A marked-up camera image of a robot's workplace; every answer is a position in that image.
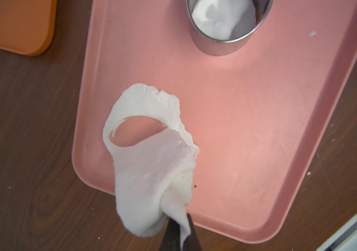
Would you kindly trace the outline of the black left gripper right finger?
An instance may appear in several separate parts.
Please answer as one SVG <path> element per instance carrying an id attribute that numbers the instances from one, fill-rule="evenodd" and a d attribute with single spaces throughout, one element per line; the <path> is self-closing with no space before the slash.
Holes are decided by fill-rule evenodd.
<path id="1" fill-rule="evenodd" d="M 183 244 L 183 251 L 202 251 L 203 249 L 198 239 L 191 215 L 187 214 L 187 218 L 191 228 L 191 235 L 186 238 Z"/>

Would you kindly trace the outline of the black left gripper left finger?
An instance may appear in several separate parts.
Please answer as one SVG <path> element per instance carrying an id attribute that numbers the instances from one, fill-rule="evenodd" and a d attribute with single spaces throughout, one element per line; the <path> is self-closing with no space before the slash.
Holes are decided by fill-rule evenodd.
<path id="1" fill-rule="evenodd" d="M 173 219 L 170 219 L 159 251 L 180 251 L 180 234 L 180 225 Z"/>

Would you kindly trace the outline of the white dough lump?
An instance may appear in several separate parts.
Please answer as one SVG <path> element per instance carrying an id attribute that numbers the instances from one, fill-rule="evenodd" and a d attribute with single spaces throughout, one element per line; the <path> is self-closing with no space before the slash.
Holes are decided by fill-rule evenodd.
<path id="1" fill-rule="evenodd" d="M 183 248 L 192 230 L 186 207 L 199 147 L 181 120 L 179 99 L 154 86 L 137 83 L 123 91 L 103 128 L 103 142 L 113 158 L 116 210 L 124 227 L 139 237 L 158 234 L 168 220 L 180 227 Z M 110 137 L 128 118 L 148 117 L 164 130 L 135 145 L 121 147 Z"/>

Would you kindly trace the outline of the pink silicone mat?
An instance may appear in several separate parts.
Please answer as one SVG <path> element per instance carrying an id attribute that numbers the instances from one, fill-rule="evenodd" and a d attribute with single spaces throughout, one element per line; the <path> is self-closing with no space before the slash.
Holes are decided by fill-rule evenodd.
<path id="1" fill-rule="evenodd" d="M 106 118 L 134 83 L 177 96 L 200 148 L 194 223 L 249 244 L 281 229 L 357 58 L 357 1 L 274 1 L 233 54 L 196 48 L 185 1 L 94 1 L 72 163 L 114 193 Z"/>

